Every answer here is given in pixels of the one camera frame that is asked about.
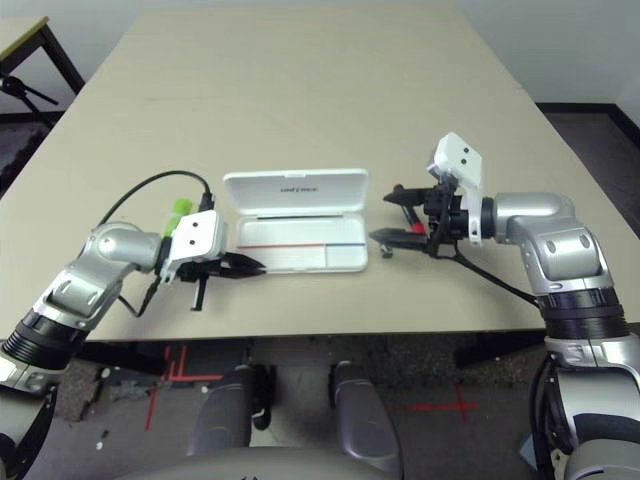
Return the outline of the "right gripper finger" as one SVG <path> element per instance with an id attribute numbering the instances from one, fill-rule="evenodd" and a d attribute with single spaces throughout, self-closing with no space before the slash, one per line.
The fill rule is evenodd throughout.
<path id="1" fill-rule="evenodd" d="M 386 246 L 425 246 L 426 234 L 415 233 L 399 228 L 381 228 L 369 233 L 369 237 Z"/>
<path id="2" fill-rule="evenodd" d="M 429 188 L 405 189 L 396 186 L 391 193 L 384 196 L 383 200 L 396 205 L 422 205 L 429 191 Z"/>

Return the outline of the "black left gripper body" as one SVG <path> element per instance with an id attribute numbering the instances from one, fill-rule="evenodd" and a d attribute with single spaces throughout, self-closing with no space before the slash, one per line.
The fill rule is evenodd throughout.
<path id="1" fill-rule="evenodd" d="M 201 311 L 204 304 L 208 279 L 210 277 L 222 277 L 224 268 L 220 260 L 204 262 L 184 263 L 177 271 L 177 277 L 181 282 L 193 283 L 195 285 L 195 295 L 192 311 Z"/>

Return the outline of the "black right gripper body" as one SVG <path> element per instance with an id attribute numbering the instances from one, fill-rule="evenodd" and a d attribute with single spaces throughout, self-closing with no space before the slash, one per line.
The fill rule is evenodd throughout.
<path id="1" fill-rule="evenodd" d="M 462 196 L 456 194 L 457 188 L 456 181 L 440 182 L 424 194 L 428 251 L 438 251 L 441 244 L 453 245 L 469 235 L 468 211 L 461 207 Z"/>

